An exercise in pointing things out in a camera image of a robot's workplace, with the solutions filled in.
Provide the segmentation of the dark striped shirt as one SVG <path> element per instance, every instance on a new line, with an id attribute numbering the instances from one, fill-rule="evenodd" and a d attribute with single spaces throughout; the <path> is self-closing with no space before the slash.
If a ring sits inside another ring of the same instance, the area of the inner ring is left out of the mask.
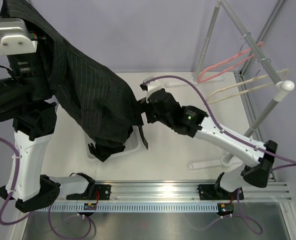
<path id="1" fill-rule="evenodd" d="M 5 0 L 1 16 L 20 18 L 47 38 L 38 50 L 61 107 L 95 142 L 94 150 L 122 152 L 133 127 L 143 125 L 130 86 L 70 44 L 27 1 Z"/>

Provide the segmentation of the black shirt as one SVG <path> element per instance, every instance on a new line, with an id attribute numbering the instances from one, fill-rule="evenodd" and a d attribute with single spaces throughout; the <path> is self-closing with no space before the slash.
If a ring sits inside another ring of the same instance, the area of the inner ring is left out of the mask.
<path id="1" fill-rule="evenodd" d="M 111 155 L 124 151 L 124 143 L 133 132 L 133 126 L 104 124 L 100 128 L 86 127 L 85 132 L 95 143 L 88 144 L 90 154 L 104 162 Z"/>

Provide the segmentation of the pink hanger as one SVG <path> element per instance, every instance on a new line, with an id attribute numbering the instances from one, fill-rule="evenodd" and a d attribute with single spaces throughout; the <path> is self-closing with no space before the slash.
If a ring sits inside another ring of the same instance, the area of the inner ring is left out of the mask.
<path id="1" fill-rule="evenodd" d="M 232 57 L 229 57 L 229 58 L 227 58 L 227 59 L 225 59 L 225 60 L 223 60 L 223 61 L 221 61 L 219 63 L 216 63 L 214 65 L 211 65 L 211 66 L 209 66 L 209 67 L 207 67 L 207 68 L 205 68 L 204 70 L 201 71 L 201 67 L 202 67 L 203 61 L 205 59 L 205 54 L 206 54 L 206 51 L 208 49 L 208 45 L 210 43 L 210 38 L 211 38 L 210 36 L 207 36 L 206 37 L 206 40 L 205 40 L 205 42 L 203 44 L 201 56 L 200 56 L 199 63 L 198 63 L 198 66 L 197 66 L 197 70 L 195 71 L 195 74 L 194 74 L 194 76 L 192 78 L 192 80 L 193 80 L 194 83 L 201 84 L 201 83 L 204 83 L 206 81 L 209 81 L 209 80 L 211 80 L 213 78 L 216 78 L 216 77 L 218 77 L 218 76 L 220 76 L 220 75 L 222 75 L 222 74 L 224 74 L 224 73 L 232 70 L 234 67 L 237 67 L 237 66 L 241 65 L 242 63 L 245 63 L 248 60 L 251 60 L 254 57 L 254 54 L 251 53 L 248 57 L 244 58 L 240 62 L 235 63 L 234 65 L 232 65 L 232 66 L 230 66 L 230 67 L 222 70 L 221 72 L 219 72 L 217 74 L 214 74 L 212 76 L 209 76 L 209 77 L 204 78 L 203 76 L 207 72 L 212 71 L 212 70 L 215 70 L 215 69 L 217 69 L 220 66 L 226 65 L 229 62 L 232 62 L 232 61 L 236 60 L 237 58 L 239 58 L 239 57 L 241 57 L 241 56 L 243 56 L 243 55 L 245 55 L 247 53 L 250 53 L 252 51 L 252 48 L 247 48 L 246 50 L 242 50 L 243 46 L 246 44 L 246 42 L 245 42 L 240 47 L 240 49 L 239 49 L 239 51 L 238 51 L 237 54 L 235 54 Z"/>

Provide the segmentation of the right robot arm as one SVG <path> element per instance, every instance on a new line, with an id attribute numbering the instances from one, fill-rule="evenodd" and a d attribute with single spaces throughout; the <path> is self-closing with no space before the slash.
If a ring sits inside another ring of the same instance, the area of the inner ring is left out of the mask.
<path id="1" fill-rule="evenodd" d="M 272 166 L 277 143 L 255 141 L 240 135 L 240 141 L 227 135 L 227 130 L 215 126 L 212 118 L 195 106 L 181 106 L 169 92 L 161 88 L 148 98 L 137 101 L 139 113 L 147 122 L 160 122 L 176 133 L 209 142 L 233 154 L 243 164 L 219 175 L 212 188 L 202 188 L 212 200 L 229 199 L 239 188 L 253 186 L 265 188 Z"/>

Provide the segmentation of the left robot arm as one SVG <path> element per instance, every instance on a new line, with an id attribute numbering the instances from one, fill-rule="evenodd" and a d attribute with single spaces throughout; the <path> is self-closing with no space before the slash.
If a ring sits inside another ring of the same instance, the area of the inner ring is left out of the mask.
<path id="1" fill-rule="evenodd" d="M 15 200 L 23 213 L 43 209 L 56 199 L 89 200 L 95 181 L 84 173 L 68 177 L 41 174 L 57 115 L 43 62 L 38 53 L 8 56 L 8 78 L 0 79 L 0 122 L 13 121 L 15 144 L 11 175 L 0 197 Z"/>

